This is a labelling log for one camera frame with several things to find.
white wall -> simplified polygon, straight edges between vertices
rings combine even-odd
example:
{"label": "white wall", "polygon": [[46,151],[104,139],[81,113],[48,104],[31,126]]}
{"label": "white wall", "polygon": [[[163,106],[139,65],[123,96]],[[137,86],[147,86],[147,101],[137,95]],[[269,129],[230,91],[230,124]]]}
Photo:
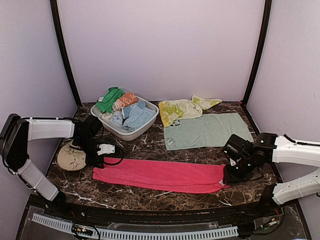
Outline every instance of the white wall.
{"label": "white wall", "polygon": [[119,86],[147,100],[240,101],[264,0],[59,0],[83,102]]}
{"label": "white wall", "polygon": [[[265,47],[248,103],[262,132],[320,142],[320,1],[273,1]],[[285,181],[312,167],[279,164]],[[300,200],[313,239],[320,236],[320,198]]]}
{"label": "white wall", "polygon": [[[76,110],[48,0],[1,1],[0,103],[0,129],[10,113],[62,117]],[[55,139],[29,144],[28,153],[43,172],[57,143]],[[30,191],[0,165],[0,238],[13,240]]]}

pink towel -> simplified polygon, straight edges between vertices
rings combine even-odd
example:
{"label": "pink towel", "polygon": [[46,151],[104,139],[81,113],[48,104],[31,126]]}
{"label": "pink towel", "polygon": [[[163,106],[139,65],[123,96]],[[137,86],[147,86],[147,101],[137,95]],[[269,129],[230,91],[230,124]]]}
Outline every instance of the pink towel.
{"label": "pink towel", "polygon": [[[106,163],[118,158],[105,157]],[[95,167],[93,179],[162,191],[209,194],[228,188],[223,184],[225,165],[124,159],[115,166]]]}

light blue cloth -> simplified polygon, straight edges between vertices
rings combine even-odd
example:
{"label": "light blue cloth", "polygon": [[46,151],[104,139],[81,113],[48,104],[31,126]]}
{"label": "light blue cloth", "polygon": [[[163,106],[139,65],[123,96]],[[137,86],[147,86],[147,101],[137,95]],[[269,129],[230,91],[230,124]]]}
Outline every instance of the light blue cloth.
{"label": "light blue cloth", "polygon": [[132,108],[137,105],[139,108],[144,109],[146,107],[146,103],[144,101],[138,101],[135,104],[131,104],[122,108],[122,115],[124,119],[127,119],[130,115]]}
{"label": "light blue cloth", "polygon": [[151,110],[147,107],[141,109],[137,105],[132,107],[129,118],[123,123],[123,129],[128,130],[130,133],[142,127],[156,114],[156,111]]}
{"label": "light blue cloth", "polygon": [[123,120],[124,116],[122,115],[121,111],[115,111],[110,118],[110,123],[122,125]]}

white plastic basket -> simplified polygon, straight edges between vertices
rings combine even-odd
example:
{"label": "white plastic basket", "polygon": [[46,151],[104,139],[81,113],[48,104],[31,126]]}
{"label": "white plastic basket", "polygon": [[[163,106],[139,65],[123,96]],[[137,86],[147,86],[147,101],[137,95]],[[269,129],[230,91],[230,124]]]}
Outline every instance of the white plastic basket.
{"label": "white plastic basket", "polygon": [[132,141],[142,135],[145,131],[147,131],[156,121],[157,115],[159,114],[159,108],[152,104],[151,102],[144,100],[143,98],[136,96],[138,98],[138,102],[144,101],[145,105],[148,109],[155,110],[155,115],[145,123],[145,125],[139,127],[133,132],[129,132],[128,130],[124,130],[122,125],[116,125],[114,123],[111,123],[110,120],[104,120],[102,118],[102,113],[99,110],[99,108],[94,105],[90,112],[93,116],[97,117],[101,122],[102,125],[108,129],[111,133],[116,135],[117,137],[121,138],[122,140],[125,141]]}

marble table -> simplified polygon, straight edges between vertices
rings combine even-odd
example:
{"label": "marble table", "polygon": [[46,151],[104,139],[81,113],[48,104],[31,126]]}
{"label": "marble table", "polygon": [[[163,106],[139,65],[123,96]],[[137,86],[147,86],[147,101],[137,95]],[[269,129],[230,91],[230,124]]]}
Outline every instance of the marble table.
{"label": "marble table", "polygon": [[[94,103],[84,103],[75,118],[85,120]],[[243,109],[237,102],[223,102],[204,114],[239,113],[247,124],[253,138],[256,137]],[[133,141],[123,141],[105,130],[102,142],[116,144],[124,149],[125,158],[185,162],[196,164],[227,164],[221,147],[202,147],[167,151],[164,142],[163,124],[160,116],[154,125]],[[62,141],[60,148],[68,141]],[[50,165],[47,177],[67,196],[67,202],[85,206],[141,211],[183,211],[235,206],[256,202],[266,185],[276,183],[276,176],[270,165],[265,164],[260,173],[262,179],[235,184],[212,194],[191,194],[167,192],[134,186],[117,185],[93,180],[93,167],[86,166],[79,171],[65,171],[57,164],[57,156]]]}

